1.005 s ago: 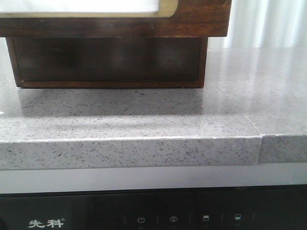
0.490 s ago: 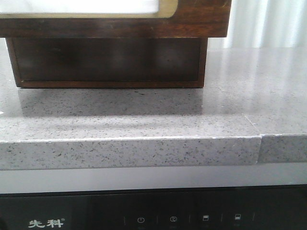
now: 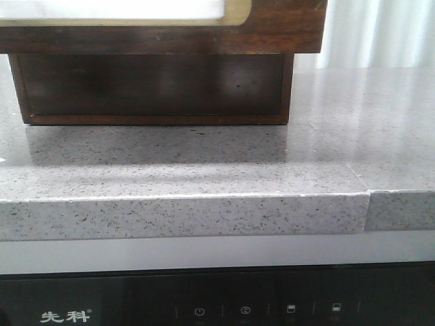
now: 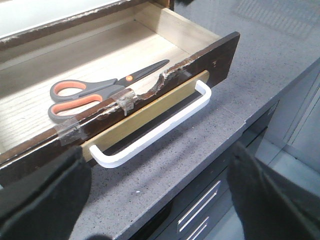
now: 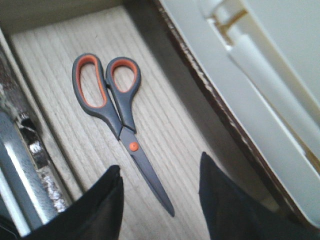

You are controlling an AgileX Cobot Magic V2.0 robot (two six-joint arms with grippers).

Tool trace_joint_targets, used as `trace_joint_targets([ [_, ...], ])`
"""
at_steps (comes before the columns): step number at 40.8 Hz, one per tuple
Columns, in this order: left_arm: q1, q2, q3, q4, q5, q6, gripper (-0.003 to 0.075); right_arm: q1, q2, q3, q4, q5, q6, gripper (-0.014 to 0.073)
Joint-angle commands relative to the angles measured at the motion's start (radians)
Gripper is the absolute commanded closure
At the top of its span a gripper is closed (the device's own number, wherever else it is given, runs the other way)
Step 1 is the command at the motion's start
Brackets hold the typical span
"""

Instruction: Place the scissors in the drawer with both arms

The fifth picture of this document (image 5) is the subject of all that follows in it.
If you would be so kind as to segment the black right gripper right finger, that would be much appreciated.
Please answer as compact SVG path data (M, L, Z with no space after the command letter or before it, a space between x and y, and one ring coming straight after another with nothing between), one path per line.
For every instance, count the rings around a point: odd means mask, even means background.
M264 207L238 187L203 152L199 199L212 240L318 240L319 233Z

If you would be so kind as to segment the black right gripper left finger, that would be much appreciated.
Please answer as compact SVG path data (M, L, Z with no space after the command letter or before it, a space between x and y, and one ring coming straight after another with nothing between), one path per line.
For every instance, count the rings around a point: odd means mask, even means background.
M15 171L0 175L0 198L10 215L0 218L2 240L117 240L124 209L120 167L112 165L76 202L58 213L39 181L27 191Z

